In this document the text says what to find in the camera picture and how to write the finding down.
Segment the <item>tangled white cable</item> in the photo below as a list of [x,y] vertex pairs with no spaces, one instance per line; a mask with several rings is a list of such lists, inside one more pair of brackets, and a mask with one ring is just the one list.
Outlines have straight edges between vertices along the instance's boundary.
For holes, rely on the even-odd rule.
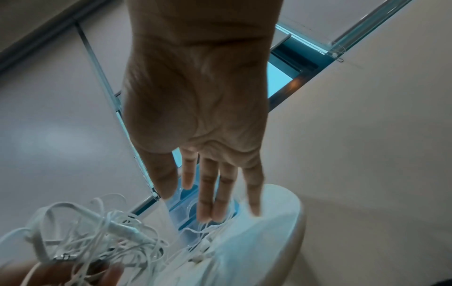
[[[184,231],[192,231],[198,234],[198,239],[190,245],[177,251],[171,257],[167,257],[166,249],[171,245],[162,240],[159,232],[142,224],[135,215],[121,211],[105,212],[104,203],[100,198],[93,201],[99,212],[94,212],[86,207],[73,203],[55,203],[40,208],[31,217],[25,228],[15,229],[2,238],[0,245],[11,239],[18,233],[25,233],[25,240],[32,244],[38,263],[30,270],[21,286],[26,286],[33,272],[42,263],[49,263],[56,259],[74,261],[71,280],[65,286],[85,285],[98,280],[105,271],[93,275],[88,274],[92,262],[105,261],[110,264],[120,262],[125,268],[132,268],[125,286],[148,274],[147,285],[153,285],[159,274],[168,273],[178,268],[182,263],[190,260],[196,252],[194,248],[201,245],[202,239],[212,240],[234,215],[234,204],[230,204],[228,216],[221,225],[202,225],[200,231],[192,229],[182,230],[176,243]],[[60,233],[57,224],[55,209],[71,209],[76,213],[76,219],[71,223],[64,236]],[[52,239],[44,239],[44,222],[51,226]],[[88,231],[82,231],[82,225],[89,224]]]

